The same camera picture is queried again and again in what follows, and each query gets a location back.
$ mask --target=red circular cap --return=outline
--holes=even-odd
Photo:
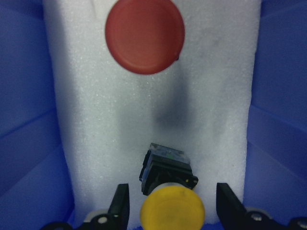
[[[178,59],[185,36],[170,0],[119,0],[106,21],[106,43],[114,59],[139,74],[163,71]]]

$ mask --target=white foam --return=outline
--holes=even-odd
[[[45,0],[59,125],[76,224],[130,185],[130,227],[146,198],[138,180],[151,142],[183,150],[196,192],[215,212],[217,182],[243,197],[246,128],[260,0],[175,0],[186,40],[179,61],[149,76],[120,67],[104,26],[115,0]]]

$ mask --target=blue bin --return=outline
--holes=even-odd
[[[244,205],[282,224],[307,216],[306,22],[306,0],[262,2]],[[0,229],[71,222],[41,0],[0,0],[0,108]]]

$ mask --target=yellow mushroom button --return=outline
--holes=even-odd
[[[140,218],[144,230],[200,230],[205,208],[192,190],[168,186],[147,197]]]

